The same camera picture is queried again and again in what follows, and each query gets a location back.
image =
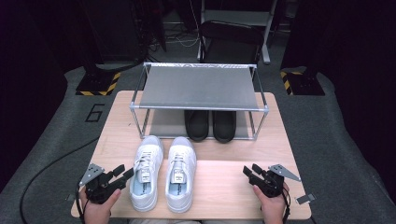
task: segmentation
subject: wooden table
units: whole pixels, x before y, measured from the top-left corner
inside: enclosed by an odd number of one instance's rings
[[[134,165],[134,155],[142,139],[139,137],[129,108],[133,94],[133,91],[120,91],[117,94],[93,152],[91,162],[104,167],[106,172],[121,164],[125,165],[126,170]],[[262,99],[259,93],[256,94],[259,103]],[[165,174],[169,147],[173,139],[163,139],[164,160],[158,176],[158,202],[155,208],[145,213],[135,211],[129,196],[130,181],[128,181],[120,199],[111,209],[111,216],[201,220],[262,219],[260,202],[248,183],[248,178],[242,173],[243,167],[246,165],[251,168],[252,163],[257,163],[267,170],[268,166],[282,164],[295,175],[300,176],[275,96],[267,92],[264,95],[270,112],[256,141],[233,140],[222,144],[213,139],[206,139],[199,143],[192,142],[197,155],[197,170],[192,206],[188,212],[176,214],[167,208]],[[285,182],[290,187],[289,219],[310,218],[309,203],[297,204],[294,200],[305,195],[303,183],[287,178]],[[75,204],[71,213],[72,216],[78,217]]]

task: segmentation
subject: human hand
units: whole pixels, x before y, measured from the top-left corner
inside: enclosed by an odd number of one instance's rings
[[[285,196],[288,197],[289,186],[283,183],[283,188]],[[253,191],[262,203],[262,216],[265,224],[282,224],[283,213],[286,208],[286,203],[282,194],[274,198],[268,198],[256,185],[253,186]]]
[[[103,204],[91,203],[87,199],[85,187],[79,192],[81,206],[84,209],[84,220],[86,224],[107,224],[110,220],[110,209],[121,196],[121,190],[116,189]]]

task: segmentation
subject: white sneaker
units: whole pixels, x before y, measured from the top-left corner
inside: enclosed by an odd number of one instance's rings
[[[130,196],[134,209],[147,212],[157,204],[158,172],[163,163],[163,144],[156,136],[143,139],[134,157]]]
[[[168,156],[165,196],[172,212],[187,212],[192,203],[192,187],[197,159],[191,142],[177,137]]]

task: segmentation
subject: gray floor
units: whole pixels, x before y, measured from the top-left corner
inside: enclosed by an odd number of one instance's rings
[[[310,204],[313,217],[317,223],[396,223],[395,205],[378,174],[363,159],[344,128],[329,79],[318,75],[325,96],[287,95],[279,74],[287,40],[285,34],[276,35],[269,49],[272,62],[260,64],[260,78],[264,91],[276,97],[305,191],[317,196]],[[160,62],[197,63],[197,44],[185,47],[177,41],[167,44],[167,52],[158,49],[151,55]],[[65,74],[68,90],[63,103],[0,194],[0,223],[22,223],[20,198],[28,182],[51,162],[100,135],[117,92],[133,90],[141,68],[139,65],[122,72],[116,89],[109,96],[77,96],[75,88],[84,71],[78,68]],[[98,122],[85,122],[94,105],[98,105],[96,110],[103,111],[102,116]],[[74,194],[95,145],[94,141],[53,163],[35,179],[22,206],[28,223],[79,223],[70,215],[73,202],[68,198]],[[123,219],[110,222],[126,223]],[[290,221],[294,222],[313,223],[310,219]]]

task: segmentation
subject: black shoe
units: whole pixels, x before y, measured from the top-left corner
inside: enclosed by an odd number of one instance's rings
[[[213,135],[221,143],[235,137],[236,111],[213,111]]]
[[[185,110],[184,122],[189,138],[199,142],[207,138],[209,134],[209,111],[208,110]]]

